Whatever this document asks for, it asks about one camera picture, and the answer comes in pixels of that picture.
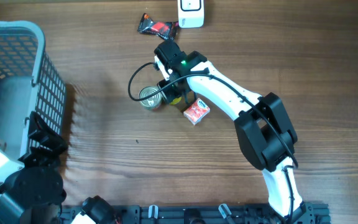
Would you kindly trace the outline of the yellow plastic jar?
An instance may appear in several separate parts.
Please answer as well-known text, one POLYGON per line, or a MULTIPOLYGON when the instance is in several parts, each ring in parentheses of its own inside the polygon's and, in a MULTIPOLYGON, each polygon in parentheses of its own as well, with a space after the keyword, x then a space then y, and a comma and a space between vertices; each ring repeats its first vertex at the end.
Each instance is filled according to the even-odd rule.
POLYGON ((170 104, 171 104, 171 105, 176 105, 176 104, 178 104, 179 102, 181 102, 181 97, 178 97, 178 98, 173 99, 173 100, 170 102, 170 104))

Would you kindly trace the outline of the black hex wrench packet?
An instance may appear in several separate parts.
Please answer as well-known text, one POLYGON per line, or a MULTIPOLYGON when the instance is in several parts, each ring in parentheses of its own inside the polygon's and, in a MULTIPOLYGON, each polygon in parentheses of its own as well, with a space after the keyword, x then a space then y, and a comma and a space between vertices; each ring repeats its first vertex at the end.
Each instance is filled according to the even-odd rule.
POLYGON ((140 34, 156 35, 163 40, 174 40, 178 28, 178 21, 155 22, 148 14, 143 13, 137 31, 140 34))

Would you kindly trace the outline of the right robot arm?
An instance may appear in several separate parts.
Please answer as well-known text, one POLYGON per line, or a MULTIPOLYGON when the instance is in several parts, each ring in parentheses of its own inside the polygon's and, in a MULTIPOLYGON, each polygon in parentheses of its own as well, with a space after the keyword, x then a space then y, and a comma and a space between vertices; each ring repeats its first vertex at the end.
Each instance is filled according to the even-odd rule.
POLYGON ((293 171, 298 168, 294 145, 298 140, 282 100, 274 93, 261 96, 239 86, 201 53, 186 54, 172 40, 154 50, 163 74, 162 94, 167 101, 188 92, 200 94, 234 122, 239 147, 256 169, 262 171, 268 204, 274 217, 296 223, 304 214, 293 171))

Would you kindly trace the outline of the red snack packet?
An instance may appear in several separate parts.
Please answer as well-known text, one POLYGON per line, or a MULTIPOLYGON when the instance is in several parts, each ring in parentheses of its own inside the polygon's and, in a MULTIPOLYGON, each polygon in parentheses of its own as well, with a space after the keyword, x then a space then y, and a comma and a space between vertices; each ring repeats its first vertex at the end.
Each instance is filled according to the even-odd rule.
POLYGON ((210 107, 200 98, 198 98, 189 108, 187 108, 183 115, 193 124, 199 123, 208 113, 210 107))

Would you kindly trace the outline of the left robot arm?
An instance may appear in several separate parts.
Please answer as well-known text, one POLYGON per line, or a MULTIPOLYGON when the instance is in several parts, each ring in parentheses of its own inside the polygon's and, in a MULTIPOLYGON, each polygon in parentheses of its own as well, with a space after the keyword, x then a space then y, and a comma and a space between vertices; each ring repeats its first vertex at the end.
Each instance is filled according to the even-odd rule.
POLYGON ((63 179, 56 170, 60 154, 67 150, 66 141, 53 131, 41 116, 29 118, 30 147, 20 157, 24 168, 5 179, 0 191, 0 223, 119 223, 114 208, 99 196, 87 198, 79 211, 63 209, 67 197, 63 179))

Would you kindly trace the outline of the silver tin can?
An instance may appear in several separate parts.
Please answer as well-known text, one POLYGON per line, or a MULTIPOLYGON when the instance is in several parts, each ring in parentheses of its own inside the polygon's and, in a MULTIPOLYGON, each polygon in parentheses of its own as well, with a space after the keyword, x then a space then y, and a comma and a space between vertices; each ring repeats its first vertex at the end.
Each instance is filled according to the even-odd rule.
MULTIPOLYGON (((157 86, 147 86, 139 92, 139 98, 149 96, 158 90, 159 88, 157 86)), ((156 110, 162 104, 162 94, 157 93, 156 95, 151 96, 150 98, 147 98, 140 103, 147 110, 156 110)))

